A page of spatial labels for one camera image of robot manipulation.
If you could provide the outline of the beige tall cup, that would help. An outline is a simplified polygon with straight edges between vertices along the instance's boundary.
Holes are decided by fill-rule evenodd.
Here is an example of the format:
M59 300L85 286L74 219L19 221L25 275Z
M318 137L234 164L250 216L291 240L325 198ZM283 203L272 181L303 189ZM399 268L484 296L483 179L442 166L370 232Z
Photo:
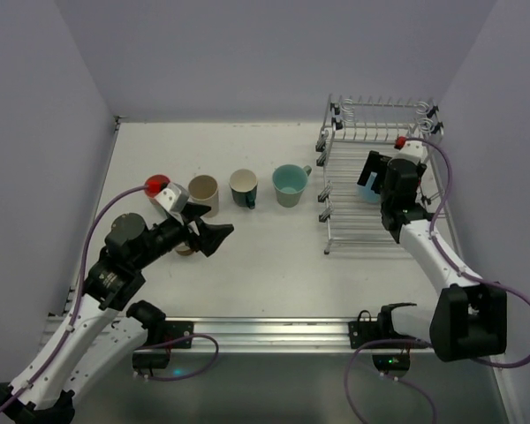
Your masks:
M188 191L194 203L209 206L206 217L215 217L219 212L219 186L209 175L194 177L188 184Z

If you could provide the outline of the light blue mug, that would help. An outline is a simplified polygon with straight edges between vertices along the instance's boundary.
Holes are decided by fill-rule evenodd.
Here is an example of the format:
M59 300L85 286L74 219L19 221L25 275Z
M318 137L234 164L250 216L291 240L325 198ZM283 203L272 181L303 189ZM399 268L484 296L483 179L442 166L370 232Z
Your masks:
M372 172L367 179L365 185L357 185L358 196L361 201L366 203L376 204L380 202L380 195L375 193L372 185L375 182L376 174Z

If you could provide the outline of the pink cup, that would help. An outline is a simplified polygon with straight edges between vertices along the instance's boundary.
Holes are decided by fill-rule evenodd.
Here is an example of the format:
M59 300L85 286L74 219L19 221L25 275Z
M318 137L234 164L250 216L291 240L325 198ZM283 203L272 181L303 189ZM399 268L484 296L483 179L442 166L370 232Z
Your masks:
M149 177L145 182L144 194L147 196L149 202L156 206L155 197L170 183L170 179L163 174L156 174Z

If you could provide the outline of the dark green mug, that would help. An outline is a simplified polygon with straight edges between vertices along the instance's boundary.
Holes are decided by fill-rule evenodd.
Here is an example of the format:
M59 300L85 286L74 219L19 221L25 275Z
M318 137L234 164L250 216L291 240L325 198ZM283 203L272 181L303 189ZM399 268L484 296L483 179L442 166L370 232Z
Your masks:
M229 180L232 199L242 208L255 209L258 178L248 169L235 170Z

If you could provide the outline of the light green mug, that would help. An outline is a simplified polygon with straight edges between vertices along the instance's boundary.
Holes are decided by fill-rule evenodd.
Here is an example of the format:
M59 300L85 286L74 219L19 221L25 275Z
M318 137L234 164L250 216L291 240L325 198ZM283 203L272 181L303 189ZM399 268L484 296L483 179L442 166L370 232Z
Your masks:
M285 164L276 168L272 175L276 201L284 208L295 207L305 191L312 168Z

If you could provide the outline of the cream small cup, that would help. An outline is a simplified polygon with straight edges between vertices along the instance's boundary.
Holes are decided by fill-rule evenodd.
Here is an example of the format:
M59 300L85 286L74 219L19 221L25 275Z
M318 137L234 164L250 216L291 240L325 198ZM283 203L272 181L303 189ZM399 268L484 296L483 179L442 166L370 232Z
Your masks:
M193 254L193 249L186 245L186 244L180 244L175 248L175 251L178 255L181 256L189 256Z

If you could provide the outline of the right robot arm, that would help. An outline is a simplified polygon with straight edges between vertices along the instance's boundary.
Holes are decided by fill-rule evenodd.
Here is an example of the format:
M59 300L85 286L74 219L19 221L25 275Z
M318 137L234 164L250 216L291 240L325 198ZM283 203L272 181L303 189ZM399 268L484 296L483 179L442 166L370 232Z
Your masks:
M418 263L438 295L433 310L413 302L385 305L377 315L383 338L419 339L432 345L445 362L505 352L505 291L470 279L465 264L432 227L433 213L417 201L426 170L419 155L395 156L370 151L358 183L379 194L383 228Z

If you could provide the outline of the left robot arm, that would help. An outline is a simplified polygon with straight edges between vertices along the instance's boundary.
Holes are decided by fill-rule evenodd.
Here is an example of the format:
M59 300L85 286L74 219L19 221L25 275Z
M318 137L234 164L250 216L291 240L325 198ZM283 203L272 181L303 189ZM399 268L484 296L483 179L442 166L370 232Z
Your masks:
M146 282L143 269L178 245L209 257L233 233L230 223L205 223L207 212L187 203L179 218L153 226L136 213L116 218L55 333L23 372L0 382L0 413L15 423L69 423L78 395L115 362L144 345L165 346L165 313L132 299Z

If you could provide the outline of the metal dish rack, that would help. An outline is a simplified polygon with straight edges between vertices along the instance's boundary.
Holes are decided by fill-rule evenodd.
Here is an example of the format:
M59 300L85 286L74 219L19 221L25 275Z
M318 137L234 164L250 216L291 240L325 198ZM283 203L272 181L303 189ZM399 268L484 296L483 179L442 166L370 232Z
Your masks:
M392 156L399 136L434 143L443 138L439 106L432 98L345 97L331 95L315 150L322 169L319 221L327 227L329 254L345 247L398 249L382 227L380 206L360 200L357 181L371 150Z

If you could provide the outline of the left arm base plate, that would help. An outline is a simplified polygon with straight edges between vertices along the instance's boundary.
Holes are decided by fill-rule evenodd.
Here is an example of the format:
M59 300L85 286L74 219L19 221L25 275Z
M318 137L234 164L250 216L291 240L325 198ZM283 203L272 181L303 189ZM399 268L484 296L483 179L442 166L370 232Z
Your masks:
M163 320L148 330L148 339L140 349L190 349L194 322L188 320Z

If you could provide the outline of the aluminium mounting rail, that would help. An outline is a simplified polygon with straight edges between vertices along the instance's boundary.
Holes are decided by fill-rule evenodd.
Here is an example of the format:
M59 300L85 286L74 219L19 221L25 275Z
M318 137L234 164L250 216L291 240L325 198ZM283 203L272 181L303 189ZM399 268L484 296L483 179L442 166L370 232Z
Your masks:
M154 318L116 316L111 321L98 314L50 317L44 331L42 351L57 360L76 360L88 351L96 355L133 351L153 354L164 349L140 349L148 330L163 320L194 322L190 349L171 351L219 353L340 353L351 350L348 322L351 318Z

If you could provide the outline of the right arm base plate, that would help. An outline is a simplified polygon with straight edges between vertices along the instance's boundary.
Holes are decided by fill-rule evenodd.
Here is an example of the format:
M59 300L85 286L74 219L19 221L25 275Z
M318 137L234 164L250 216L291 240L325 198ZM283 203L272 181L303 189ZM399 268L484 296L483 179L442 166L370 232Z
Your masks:
M402 338L393 328L390 312L380 311L371 315L366 309L360 311L355 320L348 322L350 347L357 349L367 342L397 340Z

